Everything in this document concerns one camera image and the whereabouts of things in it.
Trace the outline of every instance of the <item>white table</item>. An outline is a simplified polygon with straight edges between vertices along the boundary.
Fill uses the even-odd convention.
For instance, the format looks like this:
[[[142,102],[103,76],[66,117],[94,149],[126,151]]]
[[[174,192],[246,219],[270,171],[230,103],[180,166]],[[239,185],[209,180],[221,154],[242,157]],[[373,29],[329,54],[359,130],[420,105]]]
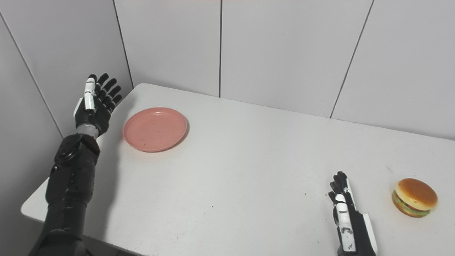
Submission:
[[[176,147],[144,153],[122,138],[140,110],[180,111],[189,132]],[[379,254],[449,255],[455,241],[455,141],[138,85],[99,138],[95,193],[85,234],[150,256],[335,255],[327,196],[339,170],[369,212]],[[439,204],[414,219],[391,192],[414,177]],[[43,221],[46,182],[22,212]]]

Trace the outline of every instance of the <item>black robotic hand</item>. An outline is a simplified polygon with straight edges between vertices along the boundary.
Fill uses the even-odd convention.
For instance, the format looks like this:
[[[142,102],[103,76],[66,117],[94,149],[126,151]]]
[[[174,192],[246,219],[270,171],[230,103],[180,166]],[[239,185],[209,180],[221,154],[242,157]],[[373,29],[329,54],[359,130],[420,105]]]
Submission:
[[[338,256],[376,256],[378,247],[369,215],[357,211],[348,177],[334,175],[329,196],[334,203],[334,220],[341,246]]]
[[[106,73],[99,79],[94,74],[88,77],[84,97],[79,100],[74,111],[78,133],[97,138],[109,128],[111,113],[121,100],[121,95],[118,94],[121,87],[114,86],[117,83],[115,78],[103,86],[108,78]]]

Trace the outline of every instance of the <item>sesame bun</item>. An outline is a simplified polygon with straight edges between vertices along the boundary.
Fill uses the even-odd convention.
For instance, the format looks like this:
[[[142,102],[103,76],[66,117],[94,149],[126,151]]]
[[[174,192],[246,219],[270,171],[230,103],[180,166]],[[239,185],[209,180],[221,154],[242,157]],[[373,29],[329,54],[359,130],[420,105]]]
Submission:
[[[438,196],[430,186],[412,178],[398,182],[392,199],[401,212],[412,217],[428,215],[438,202]]]

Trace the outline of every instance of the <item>black forearm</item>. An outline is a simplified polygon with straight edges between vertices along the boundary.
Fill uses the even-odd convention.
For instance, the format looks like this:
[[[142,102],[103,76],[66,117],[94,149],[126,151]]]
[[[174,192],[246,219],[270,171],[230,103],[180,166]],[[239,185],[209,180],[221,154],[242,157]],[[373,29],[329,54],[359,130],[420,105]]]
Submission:
[[[96,140],[89,135],[74,134],[63,139],[47,184],[49,206],[44,227],[29,255],[53,255],[63,244],[70,255],[78,255],[99,154]]]

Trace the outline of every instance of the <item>panel seam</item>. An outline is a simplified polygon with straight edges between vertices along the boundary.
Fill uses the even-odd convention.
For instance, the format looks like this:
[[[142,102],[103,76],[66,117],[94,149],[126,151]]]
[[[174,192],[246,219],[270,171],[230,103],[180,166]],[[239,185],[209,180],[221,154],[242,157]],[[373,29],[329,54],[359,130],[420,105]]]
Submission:
[[[367,17],[365,18],[364,25],[362,27],[362,30],[360,31],[360,35],[359,35],[359,38],[357,39],[357,43],[355,44],[354,52],[352,53],[351,60],[349,61],[348,69],[346,70],[346,73],[344,75],[343,81],[341,82],[341,87],[340,87],[340,90],[338,91],[338,95],[337,95],[337,98],[335,100],[335,104],[334,104],[334,107],[332,108],[332,112],[330,113],[330,117],[329,118],[332,118],[332,116],[334,114],[335,107],[337,106],[338,99],[339,99],[340,94],[341,94],[341,90],[343,89],[344,83],[346,82],[346,78],[348,77],[348,72],[349,72],[349,69],[351,68],[352,60],[354,59],[355,52],[357,51],[357,47],[359,46],[360,39],[362,38],[362,34],[364,33],[364,29],[365,29],[365,26],[367,24],[368,17],[370,15],[371,9],[373,8],[373,4],[374,4],[374,0],[371,1],[371,5],[370,5],[370,8],[368,10]]]
[[[130,75],[131,87],[134,89],[133,77],[131,76],[131,69],[130,69],[130,63],[128,62],[128,56],[126,56],[125,42],[123,40],[123,34],[121,33],[120,21],[118,19],[117,6],[115,5],[115,0],[112,0],[112,3],[114,5],[115,16],[117,18],[118,31],[120,32],[120,39],[121,39],[121,45],[123,47],[123,53],[125,54],[126,67],[128,69],[128,74]]]
[[[223,30],[223,0],[220,0],[220,65],[218,70],[218,98],[221,98],[221,46]]]
[[[54,118],[54,115],[52,115],[51,109],[49,108],[49,105],[47,104],[46,100],[44,99],[43,93],[41,92],[41,90],[40,90],[40,88],[39,88],[39,86],[38,86],[38,83],[36,82],[36,79],[35,79],[35,77],[33,76],[32,72],[31,72],[30,67],[28,66],[27,62],[25,61],[24,55],[23,55],[22,52],[20,51],[19,45],[17,44],[16,40],[14,39],[14,36],[13,36],[11,30],[10,30],[10,27],[9,27],[8,24],[6,23],[6,20],[5,20],[4,16],[3,16],[3,14],[1,13],[1,11],[0,11],[0,17],[1,17],[1,20],[3,21],[3,23],[4,23],[5,26],[6,26],[6,29],[8,30],[8,33],[10,34],[11,39],[13,40],[13,43],[14,43],[14,45],[16,46],[16,49],[17,49],[17,51],[19,52],[19,55],[20,55],[20,57],[21,57],[23,63],[25,64],[25,67],[27,68],[28,73],[30,74],[30,77],[31,77],[33,83],[35,84],[35,87],[36,87],[36,89],[38,90],[38,93],[40,94],[41,99],[42,99],[43,102],[44,102],[44,105],[46,106],[47,111],[48,111],[49,114],[51,115],[52,121],[54,122],[54,124],[55,124],[55,126],[56,126],[56,128],[57,128],[57,131],[58,131],[59,134],[60,134],[60,137],[63,138],[63,134],[61,133],[60,127],[58,126],[57,121],[56,121],[55,118]]]

